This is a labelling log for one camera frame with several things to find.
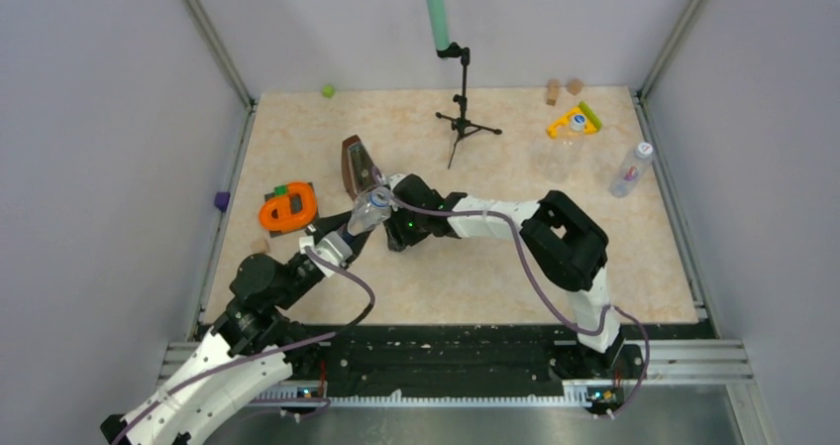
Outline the clear Pepsi plastic bottle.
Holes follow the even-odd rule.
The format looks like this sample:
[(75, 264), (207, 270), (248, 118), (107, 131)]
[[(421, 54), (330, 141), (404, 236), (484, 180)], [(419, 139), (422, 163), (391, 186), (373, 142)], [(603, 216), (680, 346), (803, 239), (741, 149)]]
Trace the clear Pepsi plastic bottle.
[(354, 204), (347, 223), (347, 232), (356, 237), (385, 222), (392, 212), (392, 192), (377, 186), (361, 193)]

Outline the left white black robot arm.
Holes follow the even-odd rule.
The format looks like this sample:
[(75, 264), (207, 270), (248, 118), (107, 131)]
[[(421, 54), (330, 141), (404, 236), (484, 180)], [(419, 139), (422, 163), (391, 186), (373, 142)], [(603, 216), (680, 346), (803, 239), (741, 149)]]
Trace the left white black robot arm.
[(108, 416), (110, 444), (203, 444), (268, 387), (316, 370), (315, 349), (333, 333), (312, 335), (283, 310), (317, 283), (344, 275), (380, 221), (345, 212), (305, 230), (300, 250), (282, 263), (252, 254), (230, 284), (232, 299), (177, 371), (145, 402)]

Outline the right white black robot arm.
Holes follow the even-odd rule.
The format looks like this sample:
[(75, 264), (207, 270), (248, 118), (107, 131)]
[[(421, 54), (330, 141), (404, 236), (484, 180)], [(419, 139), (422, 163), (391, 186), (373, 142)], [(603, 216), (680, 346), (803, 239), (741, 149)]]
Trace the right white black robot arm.
[(621, 363), (620, 321), (611, 306), (607, 286), (606, 233), (566, 194), (551, 190), (530, 201), (481, 199), (464, 192), (447, 196), (416, 174), (396, 174), (387, 183), (395, 197), (394, 212), (385, 223), (388, 247), (399, 252), (430, 236), (454, 239), (511, 241), (526, 278), (546, 305), (551, 302), (537, 284), (528, 262), (565, 291), (574, 317), (550, 311), (577, 333), (583, 369), (606, 378)]

